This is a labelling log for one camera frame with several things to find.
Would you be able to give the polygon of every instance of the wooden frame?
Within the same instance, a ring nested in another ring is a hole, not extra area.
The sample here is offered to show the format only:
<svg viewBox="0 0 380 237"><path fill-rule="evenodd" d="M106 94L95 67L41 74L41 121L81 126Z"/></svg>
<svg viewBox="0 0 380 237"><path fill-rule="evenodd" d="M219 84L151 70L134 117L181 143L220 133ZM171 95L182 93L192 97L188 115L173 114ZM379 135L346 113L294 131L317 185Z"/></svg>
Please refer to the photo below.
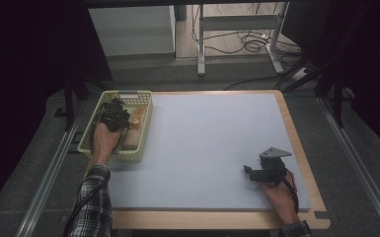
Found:
<svg viewBox="0 0 380 237"><path fill-rule="evenodd" d="M154 92L153 95L233 95L274 94L288 136L303 176L312 208L300 212L301 220L307 220L312 229L327 229L328 218L317 218L316 212L326 212L313 173L291 119L285 100L279 91L196 91ZM113 229L278 229L281 225L273 211L180 211L180 210L118 210L113 211Z"/></svg>

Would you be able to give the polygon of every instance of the aluminum rail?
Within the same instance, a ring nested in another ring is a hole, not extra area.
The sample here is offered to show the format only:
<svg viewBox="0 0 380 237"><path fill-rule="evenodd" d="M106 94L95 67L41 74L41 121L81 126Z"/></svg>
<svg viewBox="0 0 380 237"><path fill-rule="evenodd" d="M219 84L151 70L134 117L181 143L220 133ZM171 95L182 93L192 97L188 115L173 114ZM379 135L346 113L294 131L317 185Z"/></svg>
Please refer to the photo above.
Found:
<svg viewBox="0 0 380 237"><path fill-rule="evenodd" d="M76 128L82 119L82 114L84 113L84 108L86 107L86 102L78 103L78 116L74 120L70 129L66 131L63 135L63 138L54 153L54 156L51 160L50 165L47 168L44 176L42 177L41 183L36 190L36 194L33 197L33 200L24 216L23 221L21 222L20 228L17 231L16 237L29 237L32 236L39 216L44 208L44 205L48 199L51 188L54 184L54 181L57 177L57 174L60 170L61 165L63 164L66 153L69 149L69 145L75 135Z"/></svg>
<svg viewBox="0 0 380 237"><path fill-rule="evenodd" d="M337 139L340 141L343 150L345 151L347 158L349 159L352 168L355 170L355 173L363 185L365 191L368 194L371 202L373 203L375 209L380 215L380 190L377 188L374 180L371 178L368 170L366 169L364 163L362 162L359 154L356 152L351 141L349 140L347 134L342 128L338 127L337 122L332 116L332 108L328 102L322 98L318 98L318 102L322 106L326 118L328 119L332 129L337 136Z"/></svg>

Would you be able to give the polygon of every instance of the dark background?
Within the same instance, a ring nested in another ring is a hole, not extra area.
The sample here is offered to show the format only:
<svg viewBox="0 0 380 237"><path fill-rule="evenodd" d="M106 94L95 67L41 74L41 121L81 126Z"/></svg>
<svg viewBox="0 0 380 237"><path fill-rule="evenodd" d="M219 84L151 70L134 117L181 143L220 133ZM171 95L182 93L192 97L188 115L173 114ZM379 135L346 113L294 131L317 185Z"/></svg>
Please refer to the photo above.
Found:
<svg viewBox="0 0 380 237"><path fill-rule="evenodd" d="M362 2L291 2L281 32L302 47L315 67L322 66L342 43L352 13ZM353 92L352 107L380 136L380 1L366 4L369 9L334 74Z"/></svg>
<svg viewBox="0 0 380 237"><path fill-rule="evenodd" d="M112 80L87 8L0 2L0 190L64 81Z"/></svg>

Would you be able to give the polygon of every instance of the yellow plastic basket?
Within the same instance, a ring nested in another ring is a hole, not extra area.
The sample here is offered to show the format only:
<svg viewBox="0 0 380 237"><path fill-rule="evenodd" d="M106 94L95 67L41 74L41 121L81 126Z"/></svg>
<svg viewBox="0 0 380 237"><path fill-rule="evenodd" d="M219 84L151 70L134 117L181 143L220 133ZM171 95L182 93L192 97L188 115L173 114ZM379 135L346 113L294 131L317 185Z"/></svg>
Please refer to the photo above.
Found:
<svg viewBox="0 0 380 237"><path fill-rule="evenodd" d="M97 103L97 106L94 109L94 113L91 116L91 119L88 122L88 125L85 129L84 135L79 142L78 151L85 153L88 157L92 158L93 154L91 153L90 147L90 134L92 121L97 115L98 108L103 103L110 102L113 98L120 96L121 99L125 102L123 106L125 110L134 109L141 106L147 106L146 119L144 120L142 133L140 140L138 142L137 149L135 150L121 150L116 149L111 159L123 162L140 162L143 159L144 146L146 143L146 136L149 130L150 120L152 118L153 103L152 103L152 92L150 91L106 91L101 95L100 100Z"/></svg>

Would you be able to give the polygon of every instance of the left hand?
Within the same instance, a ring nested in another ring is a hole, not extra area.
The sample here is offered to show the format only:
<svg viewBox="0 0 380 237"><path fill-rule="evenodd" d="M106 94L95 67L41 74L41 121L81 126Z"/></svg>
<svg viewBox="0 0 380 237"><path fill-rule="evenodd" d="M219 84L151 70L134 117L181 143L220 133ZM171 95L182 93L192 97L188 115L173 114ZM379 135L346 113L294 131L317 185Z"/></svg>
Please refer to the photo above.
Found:
<svg viewBox="0 0 380 237"><path fill-rule="evenodd" d="M105 123L97 124L94 132L95 164L108 164L112 151L118 144L123 132L124 128L111 132Z"/></svg>

